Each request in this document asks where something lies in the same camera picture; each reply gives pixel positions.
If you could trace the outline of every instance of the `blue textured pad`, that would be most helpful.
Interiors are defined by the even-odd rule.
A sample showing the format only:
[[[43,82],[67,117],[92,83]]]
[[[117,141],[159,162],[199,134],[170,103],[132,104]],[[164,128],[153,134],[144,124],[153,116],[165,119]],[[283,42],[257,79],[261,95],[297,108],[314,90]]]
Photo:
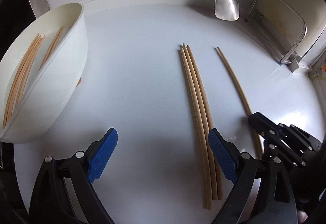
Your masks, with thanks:
[[[235,184],[239,178],[237,173],[237,164],[232,159],[230,153],[213,130],[211,130],[208,134],[208,143],[225,177]]]
[[[93,159],[89,162],[89,169],[87,179],[89,183],[93,183],[95,179],[99,179],[101,174],[111,157],[115,146],[118,143],[118,133],[115,129],[112,129],[111,133],[107,136],[104,142],[102,142],[100,148],[98,148]]]

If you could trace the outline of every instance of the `wooden chopstick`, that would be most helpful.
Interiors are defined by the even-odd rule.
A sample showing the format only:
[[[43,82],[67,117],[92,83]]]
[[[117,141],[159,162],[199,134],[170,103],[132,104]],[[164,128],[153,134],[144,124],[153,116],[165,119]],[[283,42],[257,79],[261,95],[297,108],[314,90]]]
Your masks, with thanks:
[[[20,86],[19,86],[19,90],[18,90],[18,94],[17,94],[17,99],[16,99],[15,107],[17,107],[17,105],[19,104],[20,100],[22,99],[22,95],[24,93],[24,89],[25,89],[25,85],[26,85],[26,81],[27,81],[29,72],[30,72],[31,67],[33,65],[33,62],[35,60],[36,54],[39,51],[39,49],[40,49],[40,47],[41,47],[44,39],[45,39],[45,35],[39,39],[39,41],[37,42],[37,44],[34,47],[34,50],[30,54],[29,59],[27,60],[26,69],[24,71],[24,75],[22,77],[22,81],[21,81]]]
[[[199,132],[199,139],[200,139],[200,148],[202,151],[203,156],[203,167],[204,167],[204,194],[206,199],[206,206],[208,210],[211,210],[212,204],[211,204],[211,175],[210,175],[210,167],[209,167],[209,160],[208,160],[208,151],[207,151],[207,145],[206,145],[206,139],[205,139],[205,132],[203,127],[202,118],[200,115],[200,108],[199,103],[196,95],[196,89],[193,82],[193,79],[191,77],[190,67],[187,62],[187,57],[185,55],[185,51],[182,48],[181,49],[181,56],[185,67],[185,72],[188,79],[188,84],[190,88],[191,98],[195,109],[195,116],[196,116],[196,122]]]
[[[32,43],[30,44],[30,46],[28,47],[26,53],[24,54],[24,56],[22,58],[22,61],[21,61],[20,65],[18,67],[18,70],[16,72],[14,81],[13,81],[13,83],[11,85],[11,88],[10,88],[10,91],[9,91],[9,95],[8,95],[8,99],[7,99],[7,103],[6,103],[6,108],[5,108],[5,111],[4,111],[2,128],[4,128],[6,126],[6,124],[7,124],[7,120],[8,120],[7,117],[8,117],[9,109],[11,109],[11,111],[12,111],[14,100],[15,100],[16,93],[17,93],[17,89],[18,89],[18,86],[19,86],[19,83],[20,83],[20,80],[21,80],[22,74],[23,74],[23,71],[22,71],[23,66],[25,65],[29,54],[31,53],[32,49],[34,48],[34,46],[35,46],[35,44],[36,44],[36,42],[38,41],[39,38],[40,38],[40,35],[37,34],[36,37],[34,38],[34,40],[32,41]]]
[[[187,59],[187,62],[188,62],[189,68],[190,68],[191,77],[192,77],[193,83],[195,85],[195,91],[196,91],[196,96],[197,96],[197,100],[198,100],[198,104],[199,104],[199,110],[200,110],[200,117],[201,117],[202,123],[203,123],[204,134],[205,134],[205,142],[206,142],[207,152],[208,152],[209,169],[210,169],[210,175],[211,175],[212,199],[216,200],[217,199],[217,184],[216,184],[215,162],[214,162],[214,154],[213,154],[213,152],[212,152],[212,150],[211,150],[211,148],[209,147],[209,144],[208,144],[209,126],[208,126],[204,101],[203,101],[202,93],[200,91],[198,78],[196,76],[193,63],[191,61],[188,49],[185,46],[185,44],[183,44],[183,49],[185,51],[185,56],[186,56],[186,59]]]
[[[190,46],[187,45],[186,49],[187,49],[187,51],[189,53],[190,60],[191,60],[191,63],[193,65],[193,68],[194,68],[194,71],[195,71],[195,76],[196,76],[198,84],[199,84],[200,94],[202,95],[202,98],[203,98],[203,104],[204,104],[204,108],[205,108],[206,119],[207,119],[207,122],[208,122],[208,129],[209,129],[208,131],[210,131],[211,129],[214,128],[214,125],[213,125],[213,119],[211,117],[211,111],[210,111],[209,105],[208,105],[207,96],[206,96],[205,89],[204,89],[204,86],[203,86],[203,82],[202,82],[202,79],[200,77],[199,70],[198,70],[198,67],[196,65],[196,61],[195,61],[195,58],[194,58],[194,56],[192,54]],[[214,164],[215,164],[215,172],[214,173],[215,173],[215,180],[216,180],[216,184],[217,184],[217,186],[216,186],[217,187],[217,189],[216,189],[217,197],[214,197],[214,191],[212,191],[213,200],[216,200],[216,199],[221,200],[221,199],[223,199],[221,168],[220,168],[220,165],[218,164],[218,162],[216,161],[216,159],[214,158],[214,154],[213,154],[211,148],[209,147],[208,133],[206,133],[205,136],[206,136],[207,148],[210,150],[211,155],[213,156]]]
[[[41,63],[41,66],[40,68],[42,68],[43,64],[47,61],[48,57],[51,55],[51,53],[54,51],[54,49],[56,48],[57,44],[58,44],[58,41],[61,37],[61,34],[64,30],[65,26],[64,27],[61,27],[58,32],[56,33],[56,35],[54,36],[50,46],[48,47],[48,50],[47,52],[45,53],[45,56],[43,58],[43,61]]]
[[[252,114],[252,111],[250,109],[250,106],[249,106],[249,103],[246,99],[246,96],[245,96],[245,93],[243,92],[241,86],[240,86],[240,83],[239,81],[237,80],[237,77],[235,76],[228,60],[226,59],[226,57],[224,56],[223,52],[221,51],[221,49],[219,47],[217,47],[216,49],[217,53],[219,54],[224,66],[226,67],[226,69],[228,70],[229,72],[229,75],[231,76],[231,79],[234,83],[234,86],[236,87],[237,91],[238,91],[238,94],[241,98],[241,101],[242,101],[242,104],[243,104],[243,107],[245,109],[245,112],[247,114],[247,116],[250,116]],[[250,129],[251,133],[252,133],[252,136],[254,138],[254,141],[255,141],[255,145],[256,145],[256,150],[257,150],[257,154],[258,154],[258,157],[259,159],[261,159],[262,155],[263,155],[263,150],[262,150],[262,147],[261,147],[261,143],[260,143],[260,139],[259,139],[259,135],[253,130],[253,129]]]

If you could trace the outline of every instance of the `white countertop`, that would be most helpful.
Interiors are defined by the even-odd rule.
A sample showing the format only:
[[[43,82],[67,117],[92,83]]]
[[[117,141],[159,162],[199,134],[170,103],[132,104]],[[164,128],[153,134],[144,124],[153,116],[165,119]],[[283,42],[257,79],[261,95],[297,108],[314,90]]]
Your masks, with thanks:
[[[86,16],[89,53],[81,84],[43,138],[14,145],[27,208],[46,156],[71,157],[113,127],[117,147],[93,186],[116,223],[213,220],[224,200],[214,201],[211,211],[203,209],[202,163],[180,60],[182,43],[194,53],[215,127],[240,151],[255,156],[245,112],[216,46],[253,112],[323,139],[324,119],[310,80],[279,66],[243,20],[212,15],[184,6],[141,5]],[[226,199],[232,183],[224,177],[223,188]]]

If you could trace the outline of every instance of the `white bowl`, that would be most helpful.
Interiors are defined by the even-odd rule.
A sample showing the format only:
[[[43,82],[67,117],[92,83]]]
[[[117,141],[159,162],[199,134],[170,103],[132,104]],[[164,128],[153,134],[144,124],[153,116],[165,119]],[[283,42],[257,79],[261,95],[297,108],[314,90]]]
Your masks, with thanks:
[[[55,51],[40,69],[59,28],[66,25]],[[2,122],[16,71],[32,40],[46,35],[28,75],[23,97],[4,128],[0,141],[25,143],[42,136],[58,118],[83,72],[88,51],[84,7],[69,3],[47,12],[12,43],[0,62],[0,120]]]

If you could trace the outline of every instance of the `metal spoon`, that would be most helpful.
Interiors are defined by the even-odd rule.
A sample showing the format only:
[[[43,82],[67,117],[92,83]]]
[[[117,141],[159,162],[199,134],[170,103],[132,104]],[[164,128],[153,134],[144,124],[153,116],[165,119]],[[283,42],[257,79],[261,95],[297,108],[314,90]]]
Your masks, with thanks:
[[[238,0],[215,0],[215,15],[217,18],[227,21],[235,21],[239,18]]]

